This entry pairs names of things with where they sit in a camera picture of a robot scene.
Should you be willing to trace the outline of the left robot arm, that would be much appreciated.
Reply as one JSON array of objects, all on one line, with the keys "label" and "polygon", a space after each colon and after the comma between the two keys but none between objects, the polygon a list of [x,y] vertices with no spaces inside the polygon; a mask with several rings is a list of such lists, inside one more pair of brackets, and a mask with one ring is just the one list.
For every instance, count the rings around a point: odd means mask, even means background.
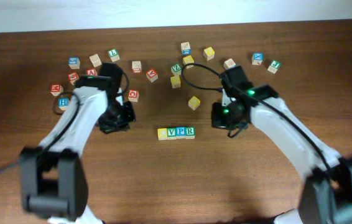
[{"label": "left robot arm", "polygon": [[97,76],[75,83],[68,108],[37,147],[21,151],[21,205],[49,223],[102,223],[88,207],[88,184],[81,156],[94,127],[105,134],[127,131],[135,121],[124,101],[115,63],[103,63]]}]

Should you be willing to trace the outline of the blue P letter block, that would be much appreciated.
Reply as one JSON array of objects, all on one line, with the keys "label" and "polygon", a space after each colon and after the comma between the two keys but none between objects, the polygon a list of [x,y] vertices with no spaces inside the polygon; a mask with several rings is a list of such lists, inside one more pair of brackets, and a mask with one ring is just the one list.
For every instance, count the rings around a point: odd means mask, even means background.
[{"label": "blue P letter block", "polygon": [[176,137],[177,139],[186,138],[186,127],[176,127]]}]

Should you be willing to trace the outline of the green V letter block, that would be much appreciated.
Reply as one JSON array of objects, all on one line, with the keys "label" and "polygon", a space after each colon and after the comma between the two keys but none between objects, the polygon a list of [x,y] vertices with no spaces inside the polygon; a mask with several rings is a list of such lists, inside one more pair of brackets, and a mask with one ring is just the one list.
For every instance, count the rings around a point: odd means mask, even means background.
[{"label": "green V letter block", "polygon": [[177,138],[176,128],[167,128],[167,139],[173,140]]}]

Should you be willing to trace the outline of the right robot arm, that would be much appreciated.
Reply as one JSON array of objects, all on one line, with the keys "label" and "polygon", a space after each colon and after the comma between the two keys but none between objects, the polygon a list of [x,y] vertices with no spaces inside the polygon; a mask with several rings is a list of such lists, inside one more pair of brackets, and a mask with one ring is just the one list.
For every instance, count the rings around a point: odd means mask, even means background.
[{"label": "right robot arm", "polygon": [[262,131],[295,167],[304,187],[297,208],[258,223],[352,223],[352,156],[327,146],[289,110],[269,85],[254,86],[242,67],[219,75],[223,94],[214,103],[214,128],[233,138],[249,125]]}]

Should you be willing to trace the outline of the yellow C letter block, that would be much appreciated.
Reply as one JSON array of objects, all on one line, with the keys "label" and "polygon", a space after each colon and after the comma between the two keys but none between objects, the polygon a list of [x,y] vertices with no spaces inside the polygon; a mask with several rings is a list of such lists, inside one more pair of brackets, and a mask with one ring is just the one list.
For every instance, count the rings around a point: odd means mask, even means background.
[{"label": "yellow C letter block", "polygon": [[167,128],[159,128],[157,130],[158,140],[168,140]]}]

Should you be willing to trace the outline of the green R letter block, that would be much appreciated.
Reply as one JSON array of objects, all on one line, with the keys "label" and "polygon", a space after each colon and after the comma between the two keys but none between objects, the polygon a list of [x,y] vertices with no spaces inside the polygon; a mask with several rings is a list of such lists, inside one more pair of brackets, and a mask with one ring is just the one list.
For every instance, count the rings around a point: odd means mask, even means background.
[{"label": "green R letter block", "polygon": [[195,128],[194,127],[186,127],[186,139],[195,139],[196,136],[196,132],[195,132]]}]

